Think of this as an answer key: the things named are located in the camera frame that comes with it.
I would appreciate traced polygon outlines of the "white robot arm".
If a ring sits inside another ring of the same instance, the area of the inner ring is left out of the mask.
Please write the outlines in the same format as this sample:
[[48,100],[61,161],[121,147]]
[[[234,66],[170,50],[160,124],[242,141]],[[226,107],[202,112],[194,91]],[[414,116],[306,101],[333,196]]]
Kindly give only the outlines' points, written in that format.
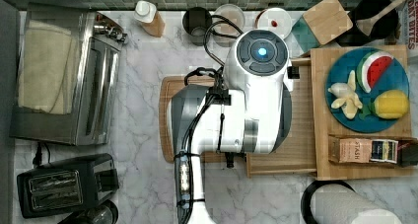
[[178,224],[214,224],[201,171],[204,152],[269,154],[289,133],[292,102],[284,80],[292,63],[286,43],[268,30],[237,37],[219,69],[199,67],[211,86],[184,83],[167,108],[174,149]]

